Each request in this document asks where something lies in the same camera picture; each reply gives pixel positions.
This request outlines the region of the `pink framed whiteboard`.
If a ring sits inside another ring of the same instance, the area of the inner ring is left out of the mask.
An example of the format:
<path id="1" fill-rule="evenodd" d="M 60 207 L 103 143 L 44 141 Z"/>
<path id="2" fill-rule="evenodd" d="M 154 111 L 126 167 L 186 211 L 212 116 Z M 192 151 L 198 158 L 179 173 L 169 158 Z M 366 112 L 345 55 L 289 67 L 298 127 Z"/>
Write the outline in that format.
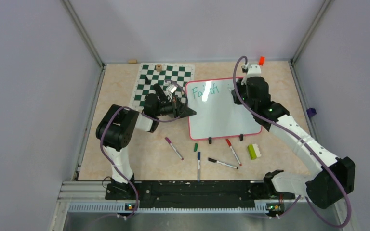
<path id="1" fill-rule="evenodd" d="M 185 90 L 188 107 L 196 115 L 188 117 L 189 136 L 193 140 L 254 135 L 262 131 L 243 106 L 235 104 L 232 78 L 190 81 Z"/>

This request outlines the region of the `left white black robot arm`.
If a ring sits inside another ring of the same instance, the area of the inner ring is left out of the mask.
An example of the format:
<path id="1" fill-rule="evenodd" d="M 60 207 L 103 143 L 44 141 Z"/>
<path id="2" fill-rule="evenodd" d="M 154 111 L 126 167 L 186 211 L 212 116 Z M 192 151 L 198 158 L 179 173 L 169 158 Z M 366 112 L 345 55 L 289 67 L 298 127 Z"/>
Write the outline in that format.
<path id="1" fill-rule="evenodd" d="M 101 142 L 106 156 L 112 161 L 111 183 L 113 189 L 124 199 L 135 193 L 134 175 L 128 159 L 128 144 L 135 129 L 153 133 L 157 129 L 160 116 L 184 118 L 197 112 L 181 102 L 179 97 L 170 98 L 163 93 L 145 96 L 143 111 L 122 109 L 113 104 L 96 129 L 96 138 Z"/>

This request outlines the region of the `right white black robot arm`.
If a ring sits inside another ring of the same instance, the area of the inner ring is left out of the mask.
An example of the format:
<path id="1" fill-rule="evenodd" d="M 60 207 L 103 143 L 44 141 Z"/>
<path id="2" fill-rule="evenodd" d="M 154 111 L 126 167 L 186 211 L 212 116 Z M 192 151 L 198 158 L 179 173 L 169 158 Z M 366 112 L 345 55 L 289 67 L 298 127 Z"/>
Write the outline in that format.
<path id="1" fill-rule="evenodd" d="M 354 161 L 328 151 L 301 128 L 282 104 L 271 100 L 269 85 L 263 77 L 234 77 L 232 83 L 234 103 L 243 105 L 258 124 L 285 142 L 310 172 L 308 176 L 284 170 L 267 173 L 264 194 L 277 198 L 281 193 L 293 193 L 321 209 L 343 199 L 350 210 L 348 195 L 354 189 Z"/>

